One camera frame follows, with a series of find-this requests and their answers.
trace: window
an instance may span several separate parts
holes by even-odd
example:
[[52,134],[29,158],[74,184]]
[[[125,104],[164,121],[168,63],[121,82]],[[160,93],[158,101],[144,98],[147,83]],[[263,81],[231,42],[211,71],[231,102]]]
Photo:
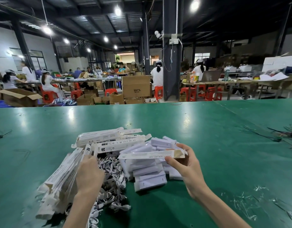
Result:
[[[12,57],[13,60],[15,62],[15,65],[17,67],[18,71],[22,70],[22,66],[20,64],[20,62],[24,59],[20,58],[20,56],[22,56],[22,52],[21,49],[17,49],[17,48],[10,48],[10,51],[13,52]],[[34,65],[34,68],[36,70],[41,70],[41,69],[46,69],[47,66],[45,64],[45,59],[43,57],[43,53],[41,51],[37,51],[37,50],[30,50],[30,56]]]
[[209,58],[210,53],[196,53],[195,54],[195,63],[198,59],[204,59],[204,58]]
[[160,57],[159,55],[153,55],[153,56],[150,56],[150,65],[154,65],[153,62],[156,62],[156,61],[159,61]]

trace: metal roof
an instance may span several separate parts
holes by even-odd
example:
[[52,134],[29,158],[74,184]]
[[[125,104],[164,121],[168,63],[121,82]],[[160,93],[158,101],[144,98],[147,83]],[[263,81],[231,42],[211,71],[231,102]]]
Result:
[[[145,6],[148,12],[152,3],[152,0],[43,1],[55,40],[85,39],[110,49],[114,44],[134,48],[140,43],[142,10]],[[235,40],[275,31],[291,0],[201,0],[194,13],[190,11],[191,1],[184,0],[182,42],[186,45],[193,42],[212,45],[218,35],[223,40]],[[122,9],[121,16],[114,13],[116,5]],[[162,43],[154,36],[155,30],[163,30],[162,11],[162,0],[155,0],[148,22],[150,46]],[[43,35],[41,0],[0,0],[0,24],[10,20],[9,13],[16,14],[22,25]],[[288,24],[292,26],[292,10]],[[103,41],[104,36],[109,38],[108,43]]]

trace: ceiling light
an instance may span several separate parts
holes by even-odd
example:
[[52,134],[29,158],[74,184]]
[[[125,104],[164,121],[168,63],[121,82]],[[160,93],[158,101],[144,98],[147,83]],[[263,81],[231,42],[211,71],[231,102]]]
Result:
[[7,53],[10,54],[10,55],[13,54],[13,52],[11,50],[9,50],[9,49],[7,50]]
[[193,2],[190,5],[190,9],[192,11],[196,11],[199,8],[199,1],[198,0],[193,0]]
[[64,43],[70,44],[70,41],[67,38],[64,38]]
[[114,11],[115,11],[115,14],[116,14],[117,16],[120,16],[120,15],[122,14],[122,11],[121,11],[121,9],[120,9],[118,6],[115,7]]
[[42,30],[48,35],[51,35],[53,33],[52,30],[47,26],[43,27]]

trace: person in blue shirt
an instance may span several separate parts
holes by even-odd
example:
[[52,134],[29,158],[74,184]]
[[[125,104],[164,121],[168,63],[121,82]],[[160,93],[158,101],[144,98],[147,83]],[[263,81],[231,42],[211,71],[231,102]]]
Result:
[[125,70],[124,66],[122,64],[119,65],[120,68],[119,68],[119,72],[121,72],[122,70]]
[[78,78],[80,74],[81,74],[81,70],[79,67],[77,67],[77,70],[74,71],[73,76],[74,78]]

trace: green table surface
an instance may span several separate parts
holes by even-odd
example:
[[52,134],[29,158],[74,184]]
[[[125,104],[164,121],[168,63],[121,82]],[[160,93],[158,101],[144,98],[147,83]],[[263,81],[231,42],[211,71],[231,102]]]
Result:
[[[73,151],[77,135],[120,126],[191,146],[209,187],[252,227],[292,227],[291,145],[243,128],[269,135],[267,126],[290,124],[292,99],[0,108],[0,130],[12,130],[0,139],[0,228],[44,226],[35,219],[37,187]],[[132,209],[107,209],[101,228],[216,227],[182,181],[139,194],[129,182],[125,194]]]

